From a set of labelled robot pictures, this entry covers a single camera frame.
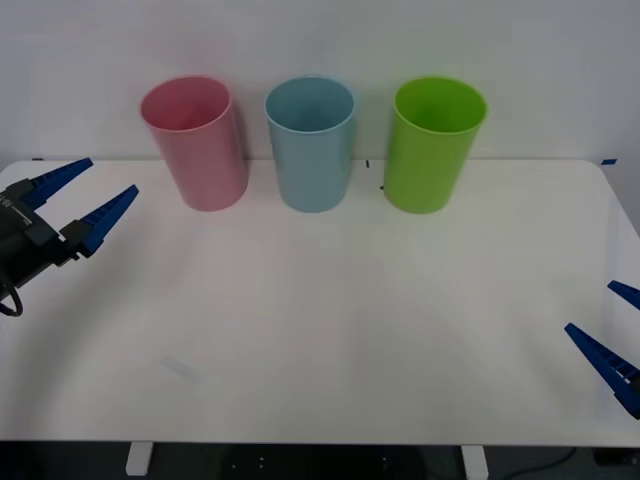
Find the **floor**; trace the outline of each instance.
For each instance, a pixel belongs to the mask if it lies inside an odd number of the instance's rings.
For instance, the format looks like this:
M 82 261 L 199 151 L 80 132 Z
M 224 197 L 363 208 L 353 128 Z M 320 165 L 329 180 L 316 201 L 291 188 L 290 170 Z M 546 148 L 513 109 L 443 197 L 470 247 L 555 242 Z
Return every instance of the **floor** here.
M 2 480 L 125 480 L 126 443 L 0 443 Z M 209 444 L 156 444 L 146 480 L 200 480 L 220 478 L 229 458 L 238 454 L 232 446 Z M 567 452 L 566 448 L 486 448 L 490 480 L 541 465 Z M 464 479 L 460 453 L 453 447 L 420 449 L 428 479 Z M 234 478 L 267 478 L 237 472 Z M 417 480 L 416 474 L 401 478 Z M 591 449 L 579 449 L 566 464 L 552 470 L 519 477 L 524 480 L 632 480 L 640 479 L 640 466 L 602 467 L 594 462 Z

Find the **white wall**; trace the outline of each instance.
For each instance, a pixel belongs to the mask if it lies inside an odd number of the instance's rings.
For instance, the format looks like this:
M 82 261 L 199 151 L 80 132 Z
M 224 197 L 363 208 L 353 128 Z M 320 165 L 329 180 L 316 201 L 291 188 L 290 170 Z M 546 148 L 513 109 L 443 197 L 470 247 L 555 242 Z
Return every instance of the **white wall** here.
M 341 78 L 360 94 L 357 155 L 382 157 L 394 89 L 438 73 L 489 101 L 473 155 L 617 157 L 640 226 L 639 25 L 638 0 L 3 0 L 0 159 L 154 155 L 138 103 L 186 73 L 229 82 L 255 157 L 271 86 Z

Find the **tape mark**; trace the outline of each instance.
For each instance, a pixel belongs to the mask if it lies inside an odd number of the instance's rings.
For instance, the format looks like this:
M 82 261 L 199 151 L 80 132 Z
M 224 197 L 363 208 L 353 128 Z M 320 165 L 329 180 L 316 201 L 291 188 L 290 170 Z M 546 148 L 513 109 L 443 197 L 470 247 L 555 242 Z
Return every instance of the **tape mark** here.
M 165 355 L 160 364 L 173 373 L 191 382 L 202 380 L 202 374 L 191 365 L 184 363 L 171 355 Z

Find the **cup rim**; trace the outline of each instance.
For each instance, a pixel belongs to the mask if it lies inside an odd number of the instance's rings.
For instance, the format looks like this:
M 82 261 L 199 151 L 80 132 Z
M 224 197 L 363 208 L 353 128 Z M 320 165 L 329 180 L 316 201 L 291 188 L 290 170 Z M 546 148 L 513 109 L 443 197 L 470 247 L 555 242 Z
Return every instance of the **cup rim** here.
M 423 128 L 420 127 L 418 125 L 416 125 L 415 123 L 413 123 L 412 121 L 410 121 L 409 119 L 407 119 L 404 115 L 402 115 L 402 113 L 400 113 L 400 110 L 398 110 L 398 95 L 400 94 L 400 90 L 402 90 L 404 87 L 406 87 L 407 85 L 409 85 L 410 83 L 413 82 L 417 82 L 419 80 L 448 80 L 451 82 L 455 82 L 459 85 L 462 85 L 465 88 L 468 88 L 469 90 L 471 90 L 474 94 L 476 94 L 478 96 L 478 98 L 480 99 L 480 102 L 482 102 L 482 106 L 484 107 L 484 113 L 482 115 L 482 118 L 472 127 L 467 128 L 466 130 L 458 130 L 455 132 L 439 132 L 438 130 L 429 130 L 428 128 Z M 457 78 L 453 78 L 453 77 L 446 77 L 446 76 L 441 76 L 441 75 L 425 75 L 422 77 L 415 77 L 412 78 L 411 80 L 406 81 L 405 83 L 403 83 L 398 90 L 396 91 L 396 94 L 393 97 L 393 110 L 395 111 L 396 115 L 398 115 L 402 121 L 404 123 L 406 123 L 407 125 L 410 125 L 411 127 L 415 128 L 416 130 L 420 130 L 421 132 L 427 132 L 433 135 L 446 135 L 446 136 L 450 136 L 450 135 L 462 135 L 468 132 L 472 132 L 473 130 L 476 130 L 477 128 L 479 128 L 484 121 L 487 119 L 487 116 L 489 116 L 489 104 L 487 103 L 486 99 L 484 98 L 484 95 L 482 95 L 482 93 L 480 93 L 480 91 L 478 89 L 476 89 L 475 87 L 469 85 L 466 82 L 463 82 L 462 80 L 458 80 Z
M 314 130 L 312 132 L 309 132 L 309 131 L 306 131 L 306 130 L 294 130 L 292 128 L 285 127 L 284 125 L 281 125 L 280 123 L 278 123 L 274 119 L 272 119 L 271 115 L 269 115 L 269 111 L 267 110 L 267 102 L 269 101 L 269 97 L 273 94 L 273 92 L 275 92 L 276 89 L 282 87 L 283 85 L 286 85 L 287 83 L 295 82 L 296 80 L 304 80 L 306 78 L 320 78 L 322 80 L 328 80 L 328 81 L 333 82 L 333 83 L 339 85 L 340 87 L 344 88 L 349 93 L 349 95 L 351 96 L 351 100 L 353 102 L 353 105 L 351 106 L 351 111 L 349 112 L 349 115 L 347 115 L 347 118 L 345 118 L 340 123 L 334 125 L 333 127 L 325 128 L 324 130 Z M 345 123 L 347 123 L 349 120 L 351 120 L 353 118 L 353 116 L 355 114 L 355 111 L 356 111 L 356 96 L 353 93 L 353 90 L 348 85 L 344 84 L 343 82 L 341 82 L 339 80 L 336 80 L 335 78 L 331 78 L 331 77 L 326 76 L 326 75 L 300 75 L 300 76 L 297 76 L 297 77 L 289 78 L 288 80 L 280 82 L 278 85 L 273 87 L 271 89 L 271 91 L 269 91 L 269 93 L 264 98 L 263 107 L 264 107 L 264 114 L 266 115 L 267 120 L 269 121 L 269 123 L 277 126 L 278 128 L 280 128 L 282 130 L 285 130 L 287 132 L 295 133 L 296 135 L 318 135 L 318 134 L 323 134 L 323 133 L 327 133 L 327 132 L 331 132 L 333 130 L 336 130 L 336 129 L 340 128 L 341 126 L 343 126 Z
M 157 127 L 157 126 L 153 125 L 152 123 L 148 122 L 147 119 L 142 114 L 142 106 L 144 105 L 144 102 L 147 100 L 147 98 L 149 98 L 149 96 L 153 92 L 155 92 L 157 89 L 159 89 L 160 87 L 163 87 L 166 84 L 174 82 L 176 80 L 184 80 L 186 78 L 203 78 L 203 79 L 206 79 L 206 80 L 213 80 L 215 83 L 220 85 L 224 89 L 225 93 L 227 94 L 227 98 L 228 98 L 227 106 L 224 108 L 222 113 L 220 115 L 218 115 L 216 118 L 214 118 L 213 120 L 211 120 L 210 122 L 207 122 L 207 123 L 205 123 L 203 125 L 200 125 L 198 127 L 188 128 L 188 129 L 185 129 L 185 130 L 172 130 L 172 129 L 162 128 L 162 127 Z M 229 87 L 227 87 L 227 85 L 223 81 L 217 79 L 216 77 L 213 77 L 211 75 L 181 75 L 179 77 L 173 77 L 173 78 L 170 78 L 168 80 L 165 80 L 164 82 L 159 83 L 158 85 L 153 87 L 151 90 L 149 90 L 146 93 L 146 95 L 144 97 L 142 97 L 142 101 L 140 102 L 140 106 L 138 107 L 138 112 L 140 114 L 140 117 L 142 117 L 142 121 L 144 121 L 144 123 L 146 123 L 149 128 L 152 128 L 154 130 L 157 130 L 157 131 L 160 131 L 160 132 L 164 132 L 164 133 L 175 133 L 175 134 L 179 135 L 181 133 L 195 132 L 196 130 L 200 130 L 201 128 L 205 128 L 205 127 L 208 127 L 210 125 L 213 125 L 214 123 L 218 122 L 222 117 L 224 117 L 229 112 L 229 110 L 231 110 L 232 104 L 233 104 L 233 98 L 231 96 L 231 90 L 229 90 Z

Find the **blue cup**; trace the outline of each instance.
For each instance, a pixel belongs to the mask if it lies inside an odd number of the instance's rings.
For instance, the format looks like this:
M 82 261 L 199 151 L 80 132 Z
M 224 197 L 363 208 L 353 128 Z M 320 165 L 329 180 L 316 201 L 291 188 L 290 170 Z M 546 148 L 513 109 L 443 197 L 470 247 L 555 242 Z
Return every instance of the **blue cup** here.
M 265 101 L 278 184 L 301 212 L 335 207 L 347 191 L 355 98 L 340 82 L 300 77 L 274 88 Z

